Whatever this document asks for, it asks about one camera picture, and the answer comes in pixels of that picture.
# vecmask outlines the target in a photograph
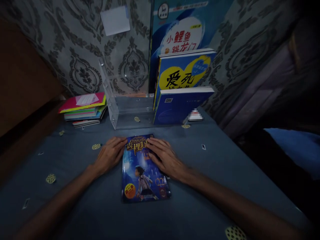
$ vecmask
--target sticky note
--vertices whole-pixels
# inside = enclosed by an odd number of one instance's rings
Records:
[[[130,30],[127,6],[107,10],[100,15],[106,36]]]

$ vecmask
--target desk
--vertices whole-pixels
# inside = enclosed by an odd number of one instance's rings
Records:
[[[74,129],[63,123],[31,154],[0,192],[0,234],[6,236],[30,218],[63,186],[94,162],[92,145],[112,136],[153,133],[170,142],[178,157],[213,180],[307,228],[309,221],[280,189],[200,109],[204,121],[181,126],[114,130],[109,116],[101,124]],[[64,223],[59,239],[226,239],[234,223],[191,188],[169,180],[172,198],[157,202],[121,202],[121,164],[97,179]],[[54,184],[46,183],[50,174]],[[28,207],[22,210],[25,199]]]

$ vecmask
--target wooden furniture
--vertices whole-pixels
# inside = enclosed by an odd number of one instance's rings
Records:
[[[0,185],[59,122],[63,92],[34,47],[0,19]]]

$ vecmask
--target wall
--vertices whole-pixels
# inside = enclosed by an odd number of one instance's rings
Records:
[[[109,75],[146,71],[151,3],[148,0],[16,0],[1,3],[70,95],[102,91],[98,59],[105,55]],[[129,32],[106,37],[100,12],[127,4]],[[204,104],[215,119],[228,98],[270,56],[297,18],[290,0],[235,0],[210,47],[218,54],[202,85],[216,93]],[[147,92],[147,77],[113,81],[121,94]]]

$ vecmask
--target orange sticker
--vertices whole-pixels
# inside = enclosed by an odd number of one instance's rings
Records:
[[[129,183],[124,188],[124,194],[128,199],[134,198],[134,196],[136,195],[136,187],[132,183]]]

